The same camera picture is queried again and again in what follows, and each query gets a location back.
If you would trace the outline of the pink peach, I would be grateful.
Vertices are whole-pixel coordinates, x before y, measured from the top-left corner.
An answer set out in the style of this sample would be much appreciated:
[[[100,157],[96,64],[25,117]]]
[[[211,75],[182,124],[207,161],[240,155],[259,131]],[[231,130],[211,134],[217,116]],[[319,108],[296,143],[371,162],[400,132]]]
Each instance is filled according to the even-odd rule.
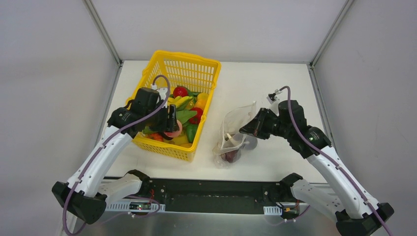
[[[173,132],[164,132],[163,134],[168,138],[178,137],[183,130],[182,123],[177,119],[177,124],[174,126]]]

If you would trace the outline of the orange pumpkin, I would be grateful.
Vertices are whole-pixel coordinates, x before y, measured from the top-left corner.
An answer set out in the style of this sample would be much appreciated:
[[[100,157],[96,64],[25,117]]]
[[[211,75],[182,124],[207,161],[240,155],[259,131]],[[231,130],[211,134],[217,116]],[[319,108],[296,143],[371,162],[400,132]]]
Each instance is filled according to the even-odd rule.
[[[148,135],[148,138],[155,140],[155,141],[159,141],[159,142],[163,142],[164,138],[159,134],[159,133],[152,133]]]

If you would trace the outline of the clear zip top bag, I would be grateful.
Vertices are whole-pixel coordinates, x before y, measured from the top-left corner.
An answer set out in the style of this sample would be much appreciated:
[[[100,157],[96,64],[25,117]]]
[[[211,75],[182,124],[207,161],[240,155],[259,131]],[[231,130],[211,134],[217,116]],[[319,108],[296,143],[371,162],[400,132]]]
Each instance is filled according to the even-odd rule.
[[[255,149],[256,138],[241,133],[239,130],[255,116],[256,102],[229,111],[223,118],[217,144],[212,149],[214,163],[218,168],[229,168],[242,155]]]

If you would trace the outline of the dark maroon fruit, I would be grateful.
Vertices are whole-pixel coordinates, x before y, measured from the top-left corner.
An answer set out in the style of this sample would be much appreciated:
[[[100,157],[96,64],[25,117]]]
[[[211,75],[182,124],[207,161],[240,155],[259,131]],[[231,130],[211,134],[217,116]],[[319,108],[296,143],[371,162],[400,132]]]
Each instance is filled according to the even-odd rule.
[[[229,151],[220,155],[221,159],[228,163],[234,163],[241,157],[240,149]]]

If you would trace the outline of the yellow plastic basket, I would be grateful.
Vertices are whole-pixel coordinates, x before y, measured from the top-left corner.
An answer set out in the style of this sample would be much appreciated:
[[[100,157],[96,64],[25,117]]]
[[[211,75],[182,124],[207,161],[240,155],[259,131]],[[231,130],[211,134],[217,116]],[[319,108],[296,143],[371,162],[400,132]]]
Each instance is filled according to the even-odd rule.
[[[193,161],[204,124],[207,120],[207,113],[213,99],[220,69],[221,63],[214,59],[189,53],[155,51],[146,68],[142,71],[142,77],[133,90],[132,95],[126,101],[133,99],[138,89],[142,87],[150,88],[157,75],[164,75],[170,82],[171,90],[177,86],[184,86],[194,92],[207,93],[207,102],[203,109],[202,120],[196,130],[192,146],[181,147],[165,142],[153,141],[146,138],[142,133],[139,133],[132,143],[143,150],[188,162]]]

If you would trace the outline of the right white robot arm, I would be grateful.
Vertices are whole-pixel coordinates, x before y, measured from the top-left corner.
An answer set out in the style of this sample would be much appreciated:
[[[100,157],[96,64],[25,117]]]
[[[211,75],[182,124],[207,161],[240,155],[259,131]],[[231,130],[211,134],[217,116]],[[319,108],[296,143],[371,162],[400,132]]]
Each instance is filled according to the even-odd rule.
[[[392,206],[379,202],[356,180],[324,132],[307,124],[303,107],[296,100],[286,100],[277,109],[275,113],[261,108],[239,132],[263,140],[271,135],[284,138],[334,191],[330,195],[292,173],[280,182],[281,199],[290,202],[295,198],[309,204],[335,222],[342,236],[370,236],[386,226],[394,214]]]

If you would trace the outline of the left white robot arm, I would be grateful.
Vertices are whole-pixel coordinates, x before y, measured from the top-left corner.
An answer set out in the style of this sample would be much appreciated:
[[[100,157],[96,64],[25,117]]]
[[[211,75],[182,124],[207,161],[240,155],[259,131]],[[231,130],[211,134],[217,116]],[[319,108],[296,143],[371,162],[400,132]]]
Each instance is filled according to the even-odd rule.
[[[94,224],[106,207],[118,200],[135,195],[149,195],[149,177],[137,170],[126,173],[115,182],[101,182],[122,150],[145,128],[172,131],[175,127],[173,106],[168,105],[169,89],[140,88],[136,96],[111,113],[101,141],[80,168],[66,181],[57,181],[52,193],[63,208],[62,219],[68,212]]]

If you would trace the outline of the large green leaf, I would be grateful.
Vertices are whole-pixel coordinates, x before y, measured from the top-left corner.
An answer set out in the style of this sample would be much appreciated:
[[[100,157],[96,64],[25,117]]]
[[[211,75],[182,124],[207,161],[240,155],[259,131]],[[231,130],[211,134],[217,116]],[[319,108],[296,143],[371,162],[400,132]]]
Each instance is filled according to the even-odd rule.
[[[190,118],[196,115],[197,115],[197,111],[193,111],[193,110],[176,111],[177,120],[179,120],[181,124],[186,123]]]

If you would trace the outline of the green bell pepper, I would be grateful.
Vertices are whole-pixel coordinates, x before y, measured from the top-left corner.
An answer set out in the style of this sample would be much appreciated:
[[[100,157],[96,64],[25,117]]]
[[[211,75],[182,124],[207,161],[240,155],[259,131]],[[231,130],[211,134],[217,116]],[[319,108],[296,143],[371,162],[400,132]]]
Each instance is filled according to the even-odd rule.
[[[186,136],[189,143],[193,143],[198,130],[197,124],[189,124],[186,126]]]

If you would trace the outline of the yellow banana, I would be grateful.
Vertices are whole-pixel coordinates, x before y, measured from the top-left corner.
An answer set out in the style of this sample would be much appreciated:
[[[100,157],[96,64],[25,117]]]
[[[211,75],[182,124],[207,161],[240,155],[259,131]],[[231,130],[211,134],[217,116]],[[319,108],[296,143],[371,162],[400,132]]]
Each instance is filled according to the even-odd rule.
[[[169,97],[168,105],[175,105],[177,109],[186,107],[193,99],[193,96],[177,96],[176,98]]]

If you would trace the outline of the red tomato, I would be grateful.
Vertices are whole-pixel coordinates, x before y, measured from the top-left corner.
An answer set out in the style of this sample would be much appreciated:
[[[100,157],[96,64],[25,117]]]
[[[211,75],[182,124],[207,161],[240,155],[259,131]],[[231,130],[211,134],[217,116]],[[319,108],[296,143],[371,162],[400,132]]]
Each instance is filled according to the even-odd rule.
[[[188,90],[185,87],[178,86],[173,90],[173,98],[188,96]]]

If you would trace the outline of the orange yellow fruit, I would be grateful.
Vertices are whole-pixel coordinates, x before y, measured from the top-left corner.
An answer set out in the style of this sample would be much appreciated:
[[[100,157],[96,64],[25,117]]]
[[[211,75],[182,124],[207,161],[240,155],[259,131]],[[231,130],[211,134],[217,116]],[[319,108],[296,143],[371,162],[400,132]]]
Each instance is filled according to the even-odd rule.
[[[201,110],[204,110],[207,104],[207,100],[208,100],[208,94],[207,93],[199,93],[197,95],[197,100],[195,102],[194,107],[195,108],[200,108]]]

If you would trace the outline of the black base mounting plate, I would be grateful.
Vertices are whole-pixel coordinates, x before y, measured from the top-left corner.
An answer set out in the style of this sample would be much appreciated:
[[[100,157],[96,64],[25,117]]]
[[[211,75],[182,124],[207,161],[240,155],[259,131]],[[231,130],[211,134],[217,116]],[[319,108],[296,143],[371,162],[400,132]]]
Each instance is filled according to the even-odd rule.
[[[153,197],[168,212],[264,214],[265,207],[297,202],[282,181],[150,178],[138,170],[128,173],[144,180],[138,197]]]

